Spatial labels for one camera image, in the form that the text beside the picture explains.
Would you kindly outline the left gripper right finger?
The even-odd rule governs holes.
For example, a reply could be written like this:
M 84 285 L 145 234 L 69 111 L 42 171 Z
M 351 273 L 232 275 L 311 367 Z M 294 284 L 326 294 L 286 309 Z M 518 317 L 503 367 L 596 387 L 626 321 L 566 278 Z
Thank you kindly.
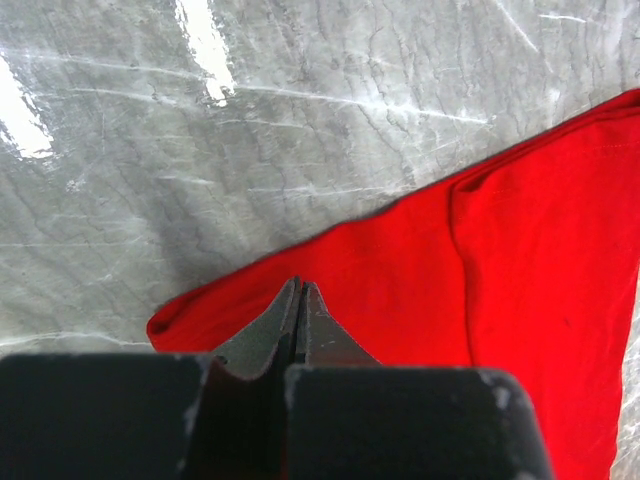
M 296 363 L 315 367 L 380 365 L 333 318 L 315 283 L 303 284 L 296 334 Z

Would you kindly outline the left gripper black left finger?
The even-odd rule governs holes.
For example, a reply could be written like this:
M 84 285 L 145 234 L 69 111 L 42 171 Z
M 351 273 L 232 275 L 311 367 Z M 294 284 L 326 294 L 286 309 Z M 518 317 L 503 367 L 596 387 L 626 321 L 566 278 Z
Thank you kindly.
M 301 295 L 300 279 L 287 280 L 266 310 L 219 345 L 213 357 L 235 378 L 261 377 L 274 362 L 280 341 L 296 339 Z

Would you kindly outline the bright red t-shirt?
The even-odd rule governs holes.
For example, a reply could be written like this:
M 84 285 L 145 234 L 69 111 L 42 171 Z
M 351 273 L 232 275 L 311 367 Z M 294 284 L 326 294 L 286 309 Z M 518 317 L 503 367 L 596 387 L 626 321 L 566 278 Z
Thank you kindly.
M 560 479 L 606 479 L 639 272 L 639 93 L 187 292 L 147 334 L 211 350 L 292 277 L 394 365 L 494 367 L 530 395 Z

